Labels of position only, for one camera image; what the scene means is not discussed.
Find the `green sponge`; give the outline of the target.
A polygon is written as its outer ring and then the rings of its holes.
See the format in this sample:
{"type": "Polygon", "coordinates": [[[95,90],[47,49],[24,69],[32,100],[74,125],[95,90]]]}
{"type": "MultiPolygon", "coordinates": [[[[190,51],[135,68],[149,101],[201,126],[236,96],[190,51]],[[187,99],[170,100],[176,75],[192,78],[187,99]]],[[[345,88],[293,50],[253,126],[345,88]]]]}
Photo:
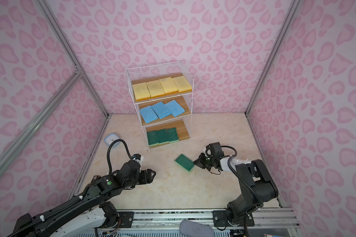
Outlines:
{"type": "Polygon", "coordinates": [[[157,131],[148,131],[147,132],[147,139],[149,147],[159,145],[157,131]]]}
{"type": "Polygon", "coordinates": [[[156,131],[157,140],[159,145],[165,145],[169,143],[169,136],[167,129],[160,129],[156,131]]]}
{"type": "Polygon", "coordinates": [[[167,129],[169,143],[179,142],[179,136],[175,127],[167,129]]]}
{"type": "Polygon", "coordinates": [[[185,155],[181,154],[175,159],[175,163],[183,168],[187,172],[191,172],[194,168],[194,163],[192,160],[187,158],[185,155]]]}

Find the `light blue square clock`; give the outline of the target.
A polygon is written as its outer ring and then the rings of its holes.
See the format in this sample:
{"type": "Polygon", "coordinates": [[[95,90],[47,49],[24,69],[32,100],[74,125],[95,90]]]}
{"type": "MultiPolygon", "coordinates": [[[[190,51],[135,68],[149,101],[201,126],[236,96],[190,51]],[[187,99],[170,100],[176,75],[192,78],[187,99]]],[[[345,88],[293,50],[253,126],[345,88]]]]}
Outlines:
{"type": "Polygon", "coordinates": [[[116,133],[110,133],[104,138],[104,142],[107,146],[110,146],[115,140],[118,140],[119,136],[116,133]]]}

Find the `blue sponge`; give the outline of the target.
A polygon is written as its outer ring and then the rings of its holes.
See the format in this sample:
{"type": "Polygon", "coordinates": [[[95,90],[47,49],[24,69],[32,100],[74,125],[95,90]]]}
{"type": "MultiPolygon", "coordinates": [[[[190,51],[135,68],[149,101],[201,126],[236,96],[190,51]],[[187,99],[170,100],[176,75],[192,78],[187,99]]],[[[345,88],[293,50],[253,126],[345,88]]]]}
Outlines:
{"type": "Polygon", "coordinates": [[[139,112],[145,123],[150,123],[158,119],[158,116],[156,115],[151,106],[146,106],[140,109],[139,112]]]}
{"type": "Polygon", "coordinates": [[[151,107],[159,119],[163,119],[163,118],[171,115],[171,112],[166,108],[165,104],[162,101],[158,102],[154,105],[151,105],[151,107]]]}
{"type": "Polygon", "coordinates": [[[185,112],[185,109],[176,100],[166,103],[165,106],[173,117],[177,117],[185,112]]]}

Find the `yellow sponge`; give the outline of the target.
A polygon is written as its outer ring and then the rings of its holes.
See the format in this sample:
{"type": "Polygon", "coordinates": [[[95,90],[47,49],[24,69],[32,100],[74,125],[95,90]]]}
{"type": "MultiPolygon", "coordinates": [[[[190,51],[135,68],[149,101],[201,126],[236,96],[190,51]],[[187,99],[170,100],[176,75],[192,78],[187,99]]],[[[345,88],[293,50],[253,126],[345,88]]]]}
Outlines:
{"type": "Polygon", "coordinates": [[[173,94],[179,91],[173,78],[171,77],[159,79],[159,83],[161,84],[165,94],[173,94]]]}
{"type": "Polygon", "coordinates": [[[173,82],[175,83],[179,93],[192,91],[192,85],[188,82],[188,80],[186,79],[185,76],[174,77],[172,79],[173,79],[173,82]]]}
{"type": "Polygon", "coordinates": [[[151,98],[149,89],[146,83],[133,84],[133,93],[136,101],[146,100],[151,98]]]}
{"type": "Polygon", "coordinates": [[[151,98],[156,98],[165,95],[165,91],[159,80],[146,82],[151,98]]]}

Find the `left diagonal aluminium frame bar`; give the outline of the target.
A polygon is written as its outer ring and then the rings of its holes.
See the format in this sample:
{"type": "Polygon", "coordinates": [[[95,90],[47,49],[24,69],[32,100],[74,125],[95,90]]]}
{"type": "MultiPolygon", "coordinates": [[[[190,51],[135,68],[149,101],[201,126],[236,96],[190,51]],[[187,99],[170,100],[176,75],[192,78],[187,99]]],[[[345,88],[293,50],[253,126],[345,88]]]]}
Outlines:
{"type": "Polygon", "coordinates": [[[75,86],[81,77],[81,70],[77,70],[69,80],[60,88],[60,90],[48,101],[39,113],[22,130],[20,135],[8,145],[7,149],[0,156],[0,178],[9,169],[19,153],[29,144],[38,130],[49,119],[58,105],[67,96],[70,90],[75,86]]]}

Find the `grey oval pad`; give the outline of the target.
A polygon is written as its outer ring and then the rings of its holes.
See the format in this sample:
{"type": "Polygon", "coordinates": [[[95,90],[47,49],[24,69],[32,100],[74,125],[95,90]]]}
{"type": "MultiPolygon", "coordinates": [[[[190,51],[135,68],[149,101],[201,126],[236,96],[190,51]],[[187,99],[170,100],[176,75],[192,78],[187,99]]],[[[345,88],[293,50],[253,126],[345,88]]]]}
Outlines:
{"type": "Polygon", "coordinates": [[[214,230],[210,226],[188,220],[180,223],[179,231],[185,237],[214,237],[214,230]]]}

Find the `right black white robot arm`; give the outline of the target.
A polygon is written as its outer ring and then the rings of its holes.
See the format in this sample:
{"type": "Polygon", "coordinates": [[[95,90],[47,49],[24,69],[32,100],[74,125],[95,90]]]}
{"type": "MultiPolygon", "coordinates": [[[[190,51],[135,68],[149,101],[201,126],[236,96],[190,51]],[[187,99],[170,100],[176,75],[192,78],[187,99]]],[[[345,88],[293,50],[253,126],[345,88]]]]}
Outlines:
{"type": "Polygon", "coordinates": [[[198,159],[193,162],[201,169],[211,172],[217,169],[218,175],[229,171],[239,181],[241,194],[227,204],[225,220],[221,227],[227,224],[247,225],[253,220],[252,213],[264,207],[264,203],[278,198],[278,188],[262,160],[242,161],[236,158],[237,150],[219,142],[207,145],[198,159]]]}

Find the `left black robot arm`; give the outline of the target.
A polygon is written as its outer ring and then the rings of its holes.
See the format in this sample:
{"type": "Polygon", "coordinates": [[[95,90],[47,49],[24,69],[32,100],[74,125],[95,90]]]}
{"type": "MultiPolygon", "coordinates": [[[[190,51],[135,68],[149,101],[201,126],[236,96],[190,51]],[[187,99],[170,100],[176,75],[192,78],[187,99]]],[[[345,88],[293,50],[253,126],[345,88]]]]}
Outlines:
{"type": "Polygon", "coordinates": [[[97,227],[119,227],[120,215],[109,200],[120,195],[124,190],[152,183],[155,176],[154,170],[141,170],[139,162],[128,161],[120,170],[89,183],[80,194],[63,204],[35,216],[24,214],[17,219],[10,236],[50,237],[61,232],[63,226],[72,224],[74,219],[83,217],[85,211],[94,207],[101,212],[98,214],[101,223],[97,224],[97,227]]]}

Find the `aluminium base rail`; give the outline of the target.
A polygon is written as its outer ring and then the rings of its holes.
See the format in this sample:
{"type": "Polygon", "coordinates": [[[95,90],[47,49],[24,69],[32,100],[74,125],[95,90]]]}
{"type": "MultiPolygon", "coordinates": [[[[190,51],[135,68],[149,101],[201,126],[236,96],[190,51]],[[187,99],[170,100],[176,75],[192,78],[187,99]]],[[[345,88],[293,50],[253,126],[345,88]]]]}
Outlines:
{"type": "MultiPolygon", "coordinates": [[[[242,237],[242,225],[225,222],[223,209],[135,209],[121,210],[120,228],[78,231],[77,237],[180,237],[180,224],[192,221],[209,226],[216,237],[242,237]]],[[[302,237],[299,221],[291,208],[262,208],[249,217],[251,237],[302,237]]]]}

